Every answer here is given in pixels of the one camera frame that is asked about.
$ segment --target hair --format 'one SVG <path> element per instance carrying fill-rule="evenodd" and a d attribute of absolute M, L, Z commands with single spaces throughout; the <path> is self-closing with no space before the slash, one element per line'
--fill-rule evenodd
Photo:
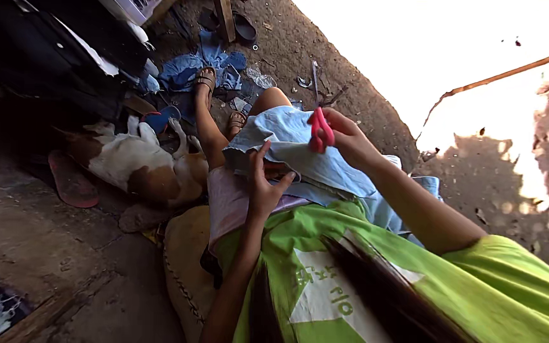
<path fill-rule="evenodd" d="M 321 241 L 393 342 L 477 342 L 417 293 L 378 251 L 375 260 L 348 240 L 354 252 L 330 237 L 322 236 Z M 251 293 L 249 330 L 251 342 L 284 342 L 264 263 L 255 276 Z"/>
<path fill-rule="evenodd" d="M 270 293 L 268 268 L 262 262 L 253 281 L 249 305 L 249 341 L 284 343 L 283 333 Z"/>

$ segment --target scissors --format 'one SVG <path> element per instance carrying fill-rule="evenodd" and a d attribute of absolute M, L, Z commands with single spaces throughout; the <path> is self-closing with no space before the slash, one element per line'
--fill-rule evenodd
<path fill-rule="evenodd" d="M 321 106 L 319 106 L 319 96 L 316 89 L 316 69 L 317 64 L 316 61 L 312 61 L 312 79 L 313 79 L 313 90 L 315 91 L 315 111 L 313 114 L 311 114 L 309 118 L 309 122 L 311 123 L 312 127 L 310 129 L 310 141 L 309 141 L 309 148 L 313 152 L 318 152 L 320 154 L 323 154 L 325 152 L 325 148 L 328 147 L 328 145 L 334 145 L 334 132 L 332 131 L 332 128 L 329 127 L 329 124 L 327 121 L 325 121 L 325 117 L 323 116 L 323 110 Z M 319 129 L 323 129 L 325 132 L 325 142 L 317 136 L 317 132 Z"/>

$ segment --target plastic bag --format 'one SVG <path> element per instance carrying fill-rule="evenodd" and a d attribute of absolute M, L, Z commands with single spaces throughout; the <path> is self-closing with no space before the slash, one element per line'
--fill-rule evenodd
<path fill-rule="evenodd" d="M 245 74 L 247 74 L 258 87 L 262 87 L 263 89 L 276 87 L 275 79 L 273 79 L 271 75 L 262 75 L 257 63 L 247 66 Z"/>

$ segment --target brown and white dog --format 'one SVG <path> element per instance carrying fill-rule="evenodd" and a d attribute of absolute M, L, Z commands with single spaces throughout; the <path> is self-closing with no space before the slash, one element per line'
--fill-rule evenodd
<path fill-rule="evenodd" d="M 195 200 L 207 188 L 209 167 L 198 139 L 186 136 L 179 121 L 170 118 L 179 135 L 179 149 L 171 155 L 163 150 L 154 130 L 128 118 L 128 133 L 114 134 L 114 125 L 100 121 L 86 125 L 86 132 L 65 132 L 67 153 L 90 172 L 151 203 L 168 207 Z M 187 140 L 198 149 L 190 154 Z"/>

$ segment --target green t-shirt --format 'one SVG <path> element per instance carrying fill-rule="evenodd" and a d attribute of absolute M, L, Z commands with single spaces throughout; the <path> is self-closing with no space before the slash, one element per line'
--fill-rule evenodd
<path fill-rule="evenodd" d="M 239 234 L 231 232 L 216 246 L 225 273 Z M 261 259 L 286 340 L 295 332 L 300 342 L 384 341 L 376 319 L 319 241 L 322 234 L 354 238 L 365 251 L 366 242 L 374 246 L 417 292 L 480 342 L 549 342 L 549 266 L 522 246 L 487 236 L 440 257 L 370 224 L 363 207 L 348 201 L 295 207 L 265 223 Z M 251 285 L 235 342 L 248 341 L 250 296 Z"/>

